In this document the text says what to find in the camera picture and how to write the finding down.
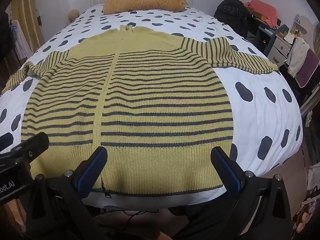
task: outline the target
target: pillow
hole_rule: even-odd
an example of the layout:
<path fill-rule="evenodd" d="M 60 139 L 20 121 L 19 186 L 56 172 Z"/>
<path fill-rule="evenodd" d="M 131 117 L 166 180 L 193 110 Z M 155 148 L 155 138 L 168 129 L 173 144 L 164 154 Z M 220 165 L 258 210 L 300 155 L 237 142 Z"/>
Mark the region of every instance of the pillow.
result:
<path fill-rule="evenodd" d="M 186 5 L 186 0 L 106 0 L 103 13 L 113 14 L 152 9 L 181 12 L 186 8 Z"/>

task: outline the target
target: drawer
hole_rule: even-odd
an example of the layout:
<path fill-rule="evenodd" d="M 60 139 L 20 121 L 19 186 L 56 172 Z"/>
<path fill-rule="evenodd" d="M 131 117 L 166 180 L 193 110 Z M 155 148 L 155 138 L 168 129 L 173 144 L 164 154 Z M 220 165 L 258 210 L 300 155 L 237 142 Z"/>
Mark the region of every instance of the drawer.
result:
<path fill-rule="evenodd" d="M 284 64 L 284 61 L 287 59 L 285 56 L 283 56 L 277 49 L 276 47 L 272 47 L 268 59 L 274 63 L 277 64 L 278 67 L 282 66 Z"/>
<path fill-rule="evenodd" d="M 291 48 L 288 47 L 288 45 L 285 44 L 283 41 L 281 41 L 281 39 L 276 38 L 276 41 L 273 44 L 273 46 L 276 47 L 286 58 L 288 57 Z"/>

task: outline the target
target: polka dot bedding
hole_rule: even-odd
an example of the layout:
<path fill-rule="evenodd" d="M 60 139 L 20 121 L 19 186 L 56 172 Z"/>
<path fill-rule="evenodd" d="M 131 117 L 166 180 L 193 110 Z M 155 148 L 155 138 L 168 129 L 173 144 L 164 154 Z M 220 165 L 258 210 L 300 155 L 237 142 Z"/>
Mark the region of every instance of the polka dot bedding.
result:
<path fill-rule="evenodd" d="M 84 39 L 120 25 L 145 26 L 155 31 L 207 41 L 225 36 L 235 51 L 265 56 L 230 26 L 194 8 L 184 12 L 146 10 L 103 15 L 103 5 L 96 5 L 73 23 L 54 35 L 28 60 L 33 64 L 44 60 L 52 51 L 65 51 Z M 234 135 L 230 158 L 243 170 L 262 175 L 282 164 L 298 151 L 302 142 L 302 123 L 298 103 L 287 82 L 279 72 L 255 75 L 237 68 L 215 68 L 223 83 L 232 107 Z M 20 143 L 21 121 L 28 99 L 38 83 L 28 77 L 0 97 L 0 132 L 13 135 L 13 144 Z M 164 197 L 105 198 L 102 193 L 91 193 L 84 200 L 95 206 L 117 205 L 145 208 L 195 204 L 212 200 L 225 192 L 225 188 Z"/>

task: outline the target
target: striped sleeve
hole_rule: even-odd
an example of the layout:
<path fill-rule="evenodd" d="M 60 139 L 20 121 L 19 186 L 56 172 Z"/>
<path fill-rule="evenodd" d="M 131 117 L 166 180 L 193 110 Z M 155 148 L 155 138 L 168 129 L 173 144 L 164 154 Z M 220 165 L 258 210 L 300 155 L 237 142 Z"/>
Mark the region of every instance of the striped sleeve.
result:
<path fill-rule="evenodd" d="M 68 53 L 68 50 L 63 52 L 53 51 L 47 56 L 45 61 L 42 60 L 36 65 L 33 65 L 31 61 L 26 62 L 24 67 L 19 69 L 7 82 L 6 87 L 2 90 L 1 94 L 22 82 L 27 76 L 36 75 L 42 77 L 53 66 L 66 59 Z"/>
<path fill-rule="evenodd" d="M 253 74 L 278 70 L 278 66 L 268 59 L 233 50 L 225 37 L 214 38 L 207 42 L 183 38 L 181 48 L 197 53 L 212 67 L 236 67 Z"/>

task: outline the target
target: metal screw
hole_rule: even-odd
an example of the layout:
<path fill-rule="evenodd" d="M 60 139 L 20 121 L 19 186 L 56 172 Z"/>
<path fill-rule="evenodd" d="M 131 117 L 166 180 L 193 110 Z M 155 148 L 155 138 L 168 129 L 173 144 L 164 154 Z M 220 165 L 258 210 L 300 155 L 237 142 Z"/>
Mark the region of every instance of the metal screw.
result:
<path fill-rule="evenodd" d="M 66 176 L 66 177 L 70 177 L 72 174 L 73 174 L 72 170 L 67 170 L 64 172 L 64 176 Z"/>
<path fill-rule="evenodd" d="M 276 175 L 275 175 L 275 178 L 276 178 L 276 180 L 278 180 L 278 181 L 281 181 L 281 180 L 282 180 L 282 177 L 281 177 L 279 174 L 276 174 Z"/>
<path fill-rule="evenodd" d="M 43 179 L 43 178 L 44 178 L 43 174 L 38 174 L 38 175 L 35 177 L 35 180 L 41 180 L 41 179 Z"/>
<path fill-rule="evenodd" d="M 253 172 L 252 171 L 245 171 L 244 173 L 248 178 L 251 178 L 254 176 Z"/>

